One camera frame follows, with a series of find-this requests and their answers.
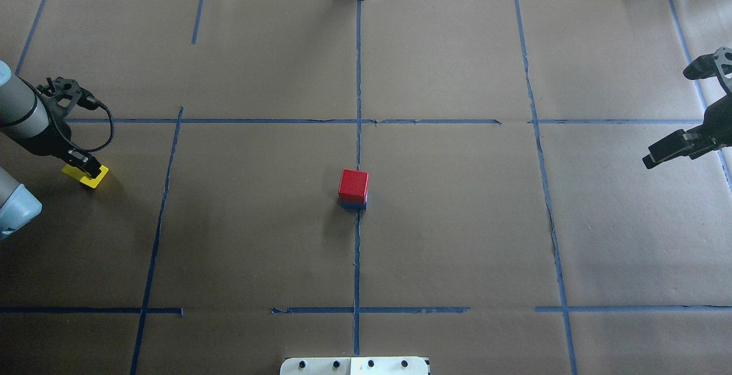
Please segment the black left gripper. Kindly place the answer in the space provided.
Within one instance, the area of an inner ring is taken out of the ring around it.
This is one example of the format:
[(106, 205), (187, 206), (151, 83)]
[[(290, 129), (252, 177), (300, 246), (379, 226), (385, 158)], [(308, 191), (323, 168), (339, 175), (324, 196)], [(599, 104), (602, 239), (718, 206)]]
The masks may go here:
[(29, 138), (29, 153), (61, 159), (91, 179), (97, 179), (102, 174), (102, 165), (98, 159), (71, 145), (70, 125), (55, 114), (48, 114), (47, 125), (37, 135)]

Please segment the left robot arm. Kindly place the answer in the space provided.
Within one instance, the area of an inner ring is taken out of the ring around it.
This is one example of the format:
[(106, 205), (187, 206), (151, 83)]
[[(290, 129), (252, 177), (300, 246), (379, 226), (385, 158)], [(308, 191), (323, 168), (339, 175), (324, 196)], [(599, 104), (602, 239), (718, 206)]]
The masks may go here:
[[(85, 149), (71, 140), (66, 117), (76, 106), (106, 112), (110, 135), (101, 146)], [(108, 172), (93, 153), (112, 142), (112, 112), (73, 79), (47, 78), (45, 85), (34, 87), (2, 62), (1, 128), (3, 135), (29, 153), (61, 159), (66, 164), (63, 172), (90, 188), (96, 188)]]

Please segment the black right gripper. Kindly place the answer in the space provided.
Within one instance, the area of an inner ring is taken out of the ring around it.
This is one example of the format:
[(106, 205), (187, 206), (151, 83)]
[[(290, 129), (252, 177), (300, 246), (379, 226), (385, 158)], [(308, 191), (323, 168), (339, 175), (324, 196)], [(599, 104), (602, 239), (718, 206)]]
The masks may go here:
[(725, 95), (704, 112), (702, 133), (683, 129), (675, 130), (651, 144), (649, 153), (642, 158), (647, 169), (679, 157), (696, 159), (714, 150), (715, 144), (731, 146), (731, 96)]

